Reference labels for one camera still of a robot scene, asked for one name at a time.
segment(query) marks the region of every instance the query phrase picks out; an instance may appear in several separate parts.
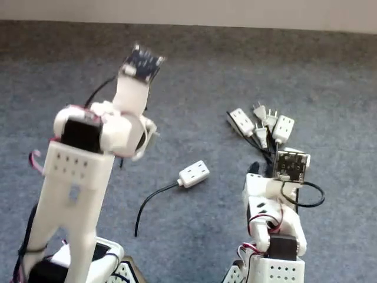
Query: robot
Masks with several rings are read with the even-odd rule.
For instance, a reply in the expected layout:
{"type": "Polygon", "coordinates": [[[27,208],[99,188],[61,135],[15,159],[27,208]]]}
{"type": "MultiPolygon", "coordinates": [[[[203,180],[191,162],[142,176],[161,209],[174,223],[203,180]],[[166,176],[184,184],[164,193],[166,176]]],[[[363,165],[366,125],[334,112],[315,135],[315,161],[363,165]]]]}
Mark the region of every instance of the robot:
{"type": "Polygon", "coordinates": [[[38,152],[29,157],[44,183],[19,250],[14,283],[138,282],[131,265],[128,274],[124,267],[123,275],[117,272],[124,263],[123,248],[97,237],[95,229],[115,157],[141,158],[157,133],[143,112],[163,61],[135,45],[119,69],[111,102],[69,105],[57,114],[44,166],[35,160],[38,152]],[[70,197],[73,187],[79,191],[76,199],[70,197]],[[45,257],[59,227],[67,230],[69,244],[45,257]]]}
{"type": "Polygon", "coordinates": [[[316,207],[325,200],[319,186],[304,181],[309,165],[309,154],[285,148],[277,151],[272,177],[258,172],[246,175],[243,204],[254,242],[240,245],[237,253],[242,260],[233,262],[223,283],[304,283],[305,262],[300,257],[307,242],[298,206],[316,207]],[[298,203],[303,185],[317,189],[320,200],[298,203]]]}

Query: white plug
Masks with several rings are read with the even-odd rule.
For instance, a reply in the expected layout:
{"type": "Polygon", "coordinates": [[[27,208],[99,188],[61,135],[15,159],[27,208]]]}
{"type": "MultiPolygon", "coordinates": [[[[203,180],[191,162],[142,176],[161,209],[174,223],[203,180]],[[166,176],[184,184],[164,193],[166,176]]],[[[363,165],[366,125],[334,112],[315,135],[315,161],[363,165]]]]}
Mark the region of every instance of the white plug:
{"type": "Polygon", "coordinates": [[[262,128],[258,128],[258,124],[255,123],[255,134],[257,135],[260,145],[263,149],[268,148],[267,145],[267,128],[262,123],[262,128]]]}
{"type": "Polygon", "coordinates": [[[207,179],[209,174],[209,169],[204,162],[200,160],[179,172],[179,179],[177,182],[180,186],[186,188],[192,187],[207,179]]]}
{"type": "Polygon", "coordinates": [[[275,111],[274,115],[271,115],[271,109],[269,109],[269,113],[268,113],[265,121],[263,121],[263,122],[264,122],[265,125],[267,125],[267,127],[269,128],[271,133],[272,133],[273,128],[276,124],[276,121],[277,121],[277,111],[275,111]]]}
{"type": "Polygon", "coordinates": [[[250,137],[253,135],[254,124],[241,108],[227,112],[227,120],[235,131],[240,135],[250,137]]]}
{"type": "Polygon", "coordinates": [[[257,116],[259,118],[260,121],[266,121],[267,119],[267,112],[266,112],[266,108],[264,105],[260,105],[260,102],[258,101],[258,108],[255,108],[255,106],[253,106],[254,108],[254,114],[255,116],[257,116]]]}
{"type": "Polygon", "coordinates": [[[272,137],[279,144],[286,143],[293,130],[295,124],[294,119],[280,115],[276,122],[275,129],[272,133],[272,137]]]}

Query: wire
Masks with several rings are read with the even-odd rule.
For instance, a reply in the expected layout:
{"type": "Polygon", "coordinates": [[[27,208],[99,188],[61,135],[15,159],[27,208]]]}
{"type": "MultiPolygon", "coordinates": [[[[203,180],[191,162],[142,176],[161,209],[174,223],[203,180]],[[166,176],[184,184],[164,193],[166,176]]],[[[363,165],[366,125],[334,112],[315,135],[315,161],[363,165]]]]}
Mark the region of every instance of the wire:
{"type": "Polygon", "coordinates": [[[320,195],[321,195],[319,201],[314,202],[314,203],[300,203],[300,202],[298,202],[298,201],[296,201],[296,200],[293,200],[293,199],[291,199],[290,197],[288,197],[288,196],[286,196],[286,195],[284,194],[283,188],[284,188],[285,183],[286,183],[286,182],[283,182],[282,187],[281,187],[281,189],[280,189],[280,193],[282,194],[282,196],[283,196],[288,202],[290,202],[290,203],[293,204],[293,205],[300,206],[300,207],[302,207],[302,208],[315,208],[315,207],[320,206],[321,204],[323,204],[323,202],[325,201],[325,192],[320,188],[320,186],[318,186],[318,185],[316,185],[316,184],[313,184],[313,183],[310,183],[310,182],[303,182],[302,185],[307,185],[307,186],[313,187],[313,188],[315,188],[316,190],[318,190],[318,191],[320,192],[320,195]]]}
{"type": "MultiPolygon", "coordinates": [[[[24,267],[23,259],[24,259],[24,255],[28,252],[27,247],[28,247],[28,244],[29,244],[29,238],[30,238],[30,233],[31,233],[31,228],[32,228],[32,225],[33,225],[34,217],[35,217],[35,214],[37,212],[37,206],[38,206],[38,203],[36,203],[31,210],[31,213],[30,213],[29,219],[28,219],[27,228],[26,228],[26,231],[25,231],[24,241],[22,242],[21,247],[18,250],[18,258],[17,258],[16,264],[15,264],[14,270],[13,270],[13,282],[14,283],[18,282],[20,268],[22,269],[21,271],[23,273],[25,271],[24,268],[23,268],[24,267]]],[[[22,274],[22,276],[24,277],[23,280],[22,280],[24,282],[26,280],[26,276],[25,276],[25,274],[22,274]]]]}
{"type": "Polygon", "coordinates": [[[37,170],[38,172],[40,172],[40,174],[43,173],[43,166],[41,166],[36,160],[35,160],[35,157],[38,156],[40,157],[41,156],[41,152],[37,149],[33,150],[32,152],[29,153],[29,164],[30,166],[37,170]]]}
{"type": "Polygon", "coordinates": [[[122,281],[125,281],[127,283],[130,283],[130,280],[128,280],[126,277],[124,277],[123,275],[120,275],[120,274],[117,274],[117,273],[113,273],[111,274],[111,276],[114,276],[114,277],[117,277],[117,278],[120,278],[122,279],[122,281]]]}
{"type": "Polygon", "coordinates": [[[247,269],[247,277],[246,277],[246,281],[245,281],[245,283],[247,283],[247,281],[249,280],[249,276],[250,276],[250,264],[252,263],[252,256],[253,255],[257,255],[257,253],[252,253],[251,255],[250,255],[250,257],[249,257],[249,267],[248,267],[248,269],[247,269]]]}
{"type": "Polygon", "coordinates": [[[177,187],[178,186],[178,182],[174,182],[166,187],[163,187],[159,190],[156,190],[154,193],[150,194],[145,200],[144,202],[141,204],[140,208],[139,208],[139,212],[137,214],[137,219],[136,219],[136,224],[135,224],[135,237],[137,237],[137,233],[138,233],[138,228],[139,228],[139,223],[140,223],[140,216],[141,216],[141,213],[143,212],[143,209],[145,207],[145,205],[147,204],[147,202],[153,198],[155,195],[159,194],[159,193],[162,193],[162,192],[165,192],[166,190],[169,190],[173,187],[177,187]]]}
{"type": "Polygon", "coordinates": [[[257,218],[260,218],[260,217],[270,217],[270,218],[272,218],[272,219],[277,223],[277,225],[276,225],[275,227],[273,227],[273,228],[269,228],[268,230],[269,230],[270,233],[274,233],[274,232],[278,231],[278,230],[280,229],[282,223],[283,223],[283,218],[284,218],[284,210],[283,210],[283,206],[282,206],[282,204],[280,204],[280,213],[281,213],[281,218],[282,218],[281,221],[278,221],[278,220],[276,219],[276,217],[274,217],[274,216],[272,216],[272,215],[270,215],[270,214],[264,214],[264,213],[262,213],[262,214],[257,214],[257,215],[255,215],[255,216],[251,217],[251,218],[247,221],[247,231],[248,231],[249,235],[251,236],[250,222],[253,221],[254,219],[257,219],[257,218]]]}
{"type": "Polygon", "coordinates": [[[84,104],[84,108],[88,108],[90,103],[93,101],[93,98],[95,97],[95,95],[100,91],[102,90],[107,84],[111,83],[112,81],[114,81],[116,78],[116,76],[113,76],[111,78],[108,78],[107,80],[105,80],[102,84],[100,84],[99,87],[97,87],[93,92],[92,94],[89,96],[87,102],[85,102],[84,104]]]}

